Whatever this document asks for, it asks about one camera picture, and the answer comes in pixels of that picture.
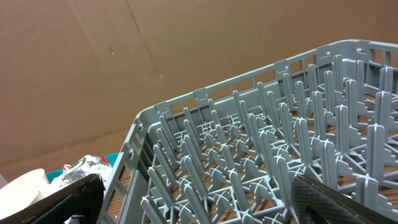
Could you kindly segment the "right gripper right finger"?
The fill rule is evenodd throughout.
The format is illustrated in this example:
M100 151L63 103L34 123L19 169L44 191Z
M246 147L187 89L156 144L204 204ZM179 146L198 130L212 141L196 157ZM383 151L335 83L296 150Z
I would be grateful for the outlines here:
M307 175L294 178L291 197L299 224L397 224Z

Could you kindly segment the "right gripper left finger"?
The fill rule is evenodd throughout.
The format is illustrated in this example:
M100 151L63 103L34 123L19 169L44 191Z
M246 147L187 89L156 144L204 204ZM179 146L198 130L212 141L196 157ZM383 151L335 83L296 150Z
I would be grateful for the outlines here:
M102 178L90 174L1 220L1 224L64 223L76 215L80 223L96 223L104 200Z

